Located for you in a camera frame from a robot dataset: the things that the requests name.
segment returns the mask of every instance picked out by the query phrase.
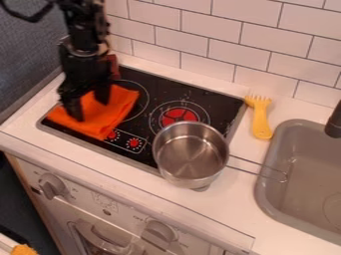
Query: subway tile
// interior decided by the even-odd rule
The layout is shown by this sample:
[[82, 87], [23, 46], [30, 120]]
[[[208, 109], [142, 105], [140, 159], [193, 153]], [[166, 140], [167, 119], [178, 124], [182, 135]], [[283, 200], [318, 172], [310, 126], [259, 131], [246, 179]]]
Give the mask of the subway tile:
[[233, 79], [234, 65], [186, 53], [181, 54], [181, 68], [193, 73], [229, 82]]
[[110, 26], [110, 32], [124, 37], [153, 43], [155, 40], [154, 27], [139, 23], [136, 21], [121, 19], [117, 17], [108, 16]]
[[309, 53], [309, 59], [341, 66], [341, 42], [315, 37]]
[[292, 97], [297, 86], [297, 80], [295, 79], [243, 67], [236, 68], [234, 81], [265, 95], [282, 95], [286, 97]]
[[339, 77], [339, 79], [337, 81], [336, 88], [341, 89], [341, 77]]
[[264, 0], [214, 0], [213, 15], [276, 26], [281, 3]]
[[135, 0], [129, 0], [129, 4], [133, 20], [179, 29], [179, 10]]
[[300, 82], [295, 99], [335, 108], [341, 99], [341, 90]]
[[341, 68], [315, 61], [272, 54], [269, 72], [326, 86], [334, 86]]
[[210, 40], [209, 56], [232, 64], [265, 70], [270, 53], [246, 46]]
[[327, 0], [324, 9], [341, 12], [341, 1], [340, 0]]
[[206, 56], [208, 40], [203, 37], [157, 27], [157, 44], [183, 52]]
[[179, 68], [179, 52], [134, 41], [134, 56]]
[[128, 18], [127, 0], [107, 0], [106, 10], [108, 14]]
[[322, 8], [324, 0], [277, 0], [278, 2], [306, 5]]
[[182, 10], [210, 13], [211, 0], [155, 0], [154, 2]]
[[341, 39], [341, 13], [284, 4], [279, 27], [302, 33]]
[[182, 12], [182, 30], [223, 41], [237, 43], [241, 22], [192, 12]]
[[309, 49], [311, 38], [312, 36], [295, 32], [244, 24], [241, 44], [305, 57]]
[[121, 36], [111, 35], [111, 45], [115, 51], [132, 54], [132, 40]]

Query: play kitchen countertop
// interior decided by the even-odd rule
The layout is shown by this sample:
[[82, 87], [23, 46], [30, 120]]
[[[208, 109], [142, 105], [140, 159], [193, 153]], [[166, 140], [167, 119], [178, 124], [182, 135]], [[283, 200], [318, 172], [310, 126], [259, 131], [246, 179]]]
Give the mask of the play kitchen countertop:
[[[181, 82], [244, 97], [247, 87], [166, 67], [123, 54], [123, 65], [141, 69]], [[63, 81], [57, 77], [35, 98], [0, 127], [0, 148], [32, 163], [52, 167], [68, 176], [79, 176], [85, 182], [103, 182], [108, 192], [121, 194], [141, 206], [164, 215], [183, 216], [188, 224], [199, 229], [195, 217], [184, 218], [184, 212], [198, 213], [254, 237], [252, 251], [261, 255], [340, 254], [341, 246], [291, 228], [264, 214], [255, 202], [253, 190], [257, 176], [228, 169], [205, 192], [181, 189], [147, 172], [96, 153], [75, 143], [43, 132], [36, 122], [58, 100], [56, 88]], [[306, 119], [325, 124], [332, 109], [271, 96], [269, 123], [275, 129], [291, 119]], [[269, 141], [252, 136], [252, 110], [248, 109], [229, 145], [229, 165], [258, 172]], [[218, 235], [214, 225], [203, 229]]]

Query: red burner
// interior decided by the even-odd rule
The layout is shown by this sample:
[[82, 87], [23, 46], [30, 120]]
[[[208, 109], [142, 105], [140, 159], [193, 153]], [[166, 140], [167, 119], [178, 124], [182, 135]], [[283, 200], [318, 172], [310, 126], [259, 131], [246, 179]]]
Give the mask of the red burner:
[[198, 122], [198, 119], [194, 111], [184, 108], [168, 110], [162, 116], [163, 127], [182, 121]]

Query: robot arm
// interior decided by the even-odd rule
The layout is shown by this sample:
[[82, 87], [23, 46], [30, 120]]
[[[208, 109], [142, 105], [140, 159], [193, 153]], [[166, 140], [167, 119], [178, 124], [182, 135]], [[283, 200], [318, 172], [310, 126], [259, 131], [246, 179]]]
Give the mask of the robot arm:
[[100, 0], [50, 0], [33, 16], [24, 16], [8, 8], [5, 0], [0, 6], [10, 15], [28, 22], [39, 22], [57, 4], [64, 14], [68, 36], [59, 44], [59, 55], [66, 78], [58, 88], [60, 100], [69, 116], [84, 120], [81, 96], [94, 91], [97, 101], [109, 102], [110, 88], [118, 73], [116, 58], [108, 56], [109, 23]]

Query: yellow scrub brush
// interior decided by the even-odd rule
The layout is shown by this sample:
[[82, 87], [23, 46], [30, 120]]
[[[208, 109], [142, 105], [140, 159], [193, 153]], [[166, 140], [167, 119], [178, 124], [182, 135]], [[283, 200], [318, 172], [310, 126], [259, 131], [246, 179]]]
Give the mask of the yellow scrub brush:
[[260, 96], [246, 96], [245, 102], [254, 108], [253, 135], [260, 139], [271, 139], [272, 131], [266, 117], [266, 108], [271, 104], [271, 99]]

